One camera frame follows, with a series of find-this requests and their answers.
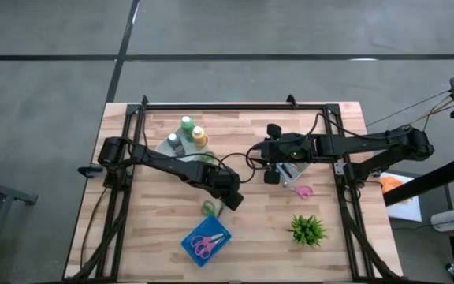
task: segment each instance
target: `green plant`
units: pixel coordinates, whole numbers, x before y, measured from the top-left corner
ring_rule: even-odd
[[[300,245],[309,245],[312,249],[320,246],[320,241],[327,238],[322,221],[315,216],[305,219],[302,215],[292,218],[293,240]]]

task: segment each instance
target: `green bottle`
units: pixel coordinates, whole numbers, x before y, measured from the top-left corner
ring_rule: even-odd
[[[194,127],[195,124],[193,119],[188,116],[181,118],[181,128],[183,129],[187,142],[194,142],[194,137],[192,137],[192,130],[194,129]]]

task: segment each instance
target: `pink scissors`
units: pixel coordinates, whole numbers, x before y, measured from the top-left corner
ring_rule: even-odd
[[[211,256],[211,251],[213,250],[213,248],[219,242],[224,240],[223,237],[223,233],[219,233],[211,237],[195,236],[190,240],[190,245],[195,248],[194,253],[197,256],[201,257],[202,259],[206,259]]]
[[[297,193],[297,195],[300,196],[300,198],[302,198],[304,200],[307,200],[311,196],[311,194],[313,194],[313,189],[309,186],[293,187],[293,186],[290,186],[287,182],[285,182],[283,184],[283,187],[285,189],[288,189],[290,191]]]

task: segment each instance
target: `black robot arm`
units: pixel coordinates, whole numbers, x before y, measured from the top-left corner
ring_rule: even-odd
[[[123,159],[126,147],[132,154],[130,158]],[[123,137],[106,138],[98,162],[107,169],[105,187],[122,185],[123,173],[129,166],[144,165],[176,175],[190,186],[206,190],[232,210],[236,210],[243,201],[243,196],[238,193],[240,177],[227,166],[219,167],[201,161],[180,161],[152,151],[147,146],[133,144]]]
[[[278,125],[268,125],[267,133],[270,138],[260,143],[258,149],[269,166],[276,163],[337,163],[347,154],[384,150],[362,163],[341,166],[346,182],[357,186],[362,186],[373,172],[387,170],[402,160],[423,161],[434,153],[426,134],[411,126],[350,137],[282,134]],[[264,181],[279,183],[279,173],[274,166],[265,173]]]

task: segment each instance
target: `bottle cap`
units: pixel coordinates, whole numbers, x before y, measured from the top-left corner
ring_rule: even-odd
[[[199,134],[203,133],[203,129],[196,126],[196,127],[194,127],[194,133],[199,135]]]

